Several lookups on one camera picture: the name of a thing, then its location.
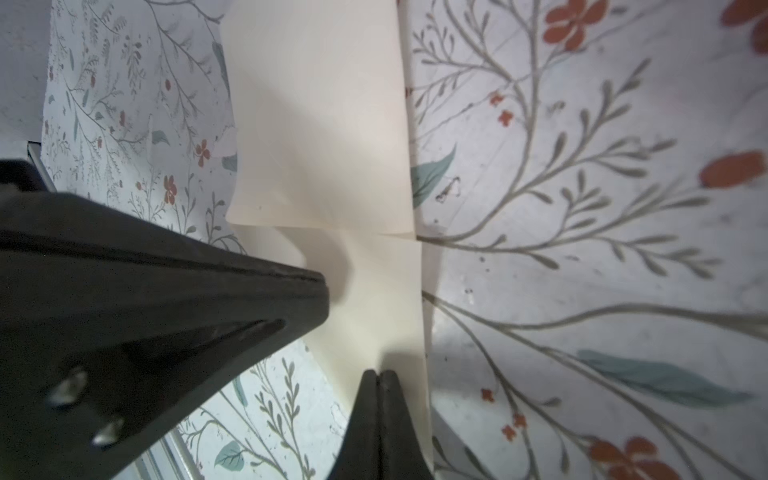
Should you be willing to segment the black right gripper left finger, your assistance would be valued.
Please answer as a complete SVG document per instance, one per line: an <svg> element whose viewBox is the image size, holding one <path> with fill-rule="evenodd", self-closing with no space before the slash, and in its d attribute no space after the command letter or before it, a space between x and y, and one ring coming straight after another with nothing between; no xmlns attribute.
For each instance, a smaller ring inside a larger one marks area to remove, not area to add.
<svg viewBox="0 0 768 480"><path fill-rule="evenodd" d="M328 480L375 480L380 475L379 384L374 370L363 373L347 430Z"/></svg>

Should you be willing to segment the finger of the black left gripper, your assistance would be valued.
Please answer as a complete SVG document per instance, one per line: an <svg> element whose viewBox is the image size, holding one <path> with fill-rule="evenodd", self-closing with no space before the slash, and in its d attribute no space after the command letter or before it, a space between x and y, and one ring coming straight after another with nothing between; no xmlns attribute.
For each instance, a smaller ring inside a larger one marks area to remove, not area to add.
<svg viewBox="0 0 768 480"><path fill-rule="evenodd" d="M1 475L109 479L321 325L320 273L229 252L1 164Z"/></svg>

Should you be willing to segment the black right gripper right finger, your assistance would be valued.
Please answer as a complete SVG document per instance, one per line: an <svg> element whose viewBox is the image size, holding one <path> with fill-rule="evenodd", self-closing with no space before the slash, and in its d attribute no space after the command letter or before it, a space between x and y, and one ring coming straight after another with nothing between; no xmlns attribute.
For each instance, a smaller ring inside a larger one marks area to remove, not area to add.
<svg viewBox="0 0 768 480"><path fill-rule="evenodd" d="M397 374L378 377L379 478L432 480L424 459Z"/></svg>

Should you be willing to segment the cream square paper sheet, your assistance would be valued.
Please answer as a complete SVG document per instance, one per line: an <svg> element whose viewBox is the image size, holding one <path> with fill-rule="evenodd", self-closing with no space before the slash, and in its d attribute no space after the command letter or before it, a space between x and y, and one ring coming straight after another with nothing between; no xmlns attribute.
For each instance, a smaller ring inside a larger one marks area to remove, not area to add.
<svg viewBox="0 0 768 480"><path fill-rule="evenodd" d="M339 400L393 370L433 459L404 67L392 1L236 1L221 38L237 131L227 213L247 251L322 273L305 338Z"/></svg>

